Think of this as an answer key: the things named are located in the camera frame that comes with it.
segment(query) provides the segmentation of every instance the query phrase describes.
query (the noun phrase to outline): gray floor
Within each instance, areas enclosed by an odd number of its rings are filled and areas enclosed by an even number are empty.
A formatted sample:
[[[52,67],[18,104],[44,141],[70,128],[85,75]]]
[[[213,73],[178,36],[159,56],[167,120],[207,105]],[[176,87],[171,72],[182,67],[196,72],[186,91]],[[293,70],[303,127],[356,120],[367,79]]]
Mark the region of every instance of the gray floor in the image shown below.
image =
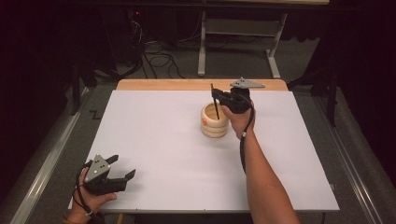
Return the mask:
[[[207,51],[207,78],[271,78],[268,63],[257,44],[234,42],[223,46],[222,42],[213,41]],[[281,41],[276,52],[276,62],[281,77],[289,82],[301,76],[312,55],[317,40],[298,42]],[[156,51],[159,45],[147,48],[147,52]],[[179,72],[186,78],[196,76],[198,46],[191,41],[179,45],[177,49],[164,47],[163,52],[173,55]],[[151,61],[157,65],[166,63],[165,58]],[[154,78],[154,74],[144,64],[146,74],[140,69],[128,78]],[[170,63],[155,69],[158,78],[178,78],[176,67]],[[92,141],[100,125],[99,119],[92,119],[92,111],[101,117],[106,109],[110,93],[117,83],[99,79],[99,85],[90,89],[85,96],[85,105],[78,113],[78,120],[70,133],[64,130],[70,123],[70,106],[64,111],[40,149],[26,166],[14,189],[8,195],[0,211],[0,223],[10,223],[28,192],[35,182],[46,158],[54,148],[61,146],[63,153],[52,171],[47,186],[37,195],[39,200],[31,211],[27,223],[62,223],[62,214],[67,212],[67,205],[74,187],[77,168],[86,160]],[[299,86],[293,89],[305,124],[322,162],[326,176],[334,188],[334,194],[340,205],[340,211],[328,213],[325,223],[396,223],[396,192],[389,178],[375,158],[359,125],[348,110],[341,90],[337,94],[335,111],[336,128],[331,128],[323,117],[325,98],[312,97],[309,87]],[[67,142],[60,143],[60,136],[66,136]],[[117,215],[106,217],[107,223],[116,223]],[[302,223],[320,223],[321,213],[299,213]],[[125,216],[122,223],[132,223],[131,216]],[[138,223],[249,223],[249,216],[137,216]]]

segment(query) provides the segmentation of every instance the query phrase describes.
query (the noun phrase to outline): white table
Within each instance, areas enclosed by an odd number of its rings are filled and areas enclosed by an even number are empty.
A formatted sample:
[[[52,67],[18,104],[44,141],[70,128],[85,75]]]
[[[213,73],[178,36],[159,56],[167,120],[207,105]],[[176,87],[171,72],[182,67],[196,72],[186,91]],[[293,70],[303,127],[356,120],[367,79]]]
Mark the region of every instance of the white table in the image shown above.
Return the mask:
[[[292,92],[251,98],[262,150],[294,209],[339,210]],[[210,91],[113,91],[88,159],[118,154],[109,177],[136,174],[103,211],[248,212],[239,140],[231,127],[220,139],[201,133],[200,112],[211,101]]]

